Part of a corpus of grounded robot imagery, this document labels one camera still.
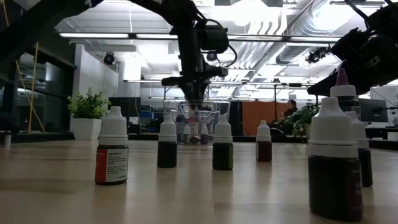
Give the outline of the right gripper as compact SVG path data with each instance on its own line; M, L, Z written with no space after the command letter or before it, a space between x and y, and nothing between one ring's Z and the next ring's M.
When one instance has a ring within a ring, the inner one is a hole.
M362 95L374 86L382 86L397 79L397 44L392 37L377 35L371 39L363 32L346 35L353 52L346 59L349 83ZM336 85L338 72L308 88L309 95L330 96L330 88Z

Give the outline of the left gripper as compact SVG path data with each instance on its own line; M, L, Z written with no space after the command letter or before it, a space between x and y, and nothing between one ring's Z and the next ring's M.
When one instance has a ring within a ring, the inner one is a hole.
M229 48L227 29L221 25L197 25L185 30L172 29L177 34L182 71L179 77L161 80L163 86L182 86L190 109L201 109L207 83L213 77L225 77L226 67L209 65L203 54L221 54Z

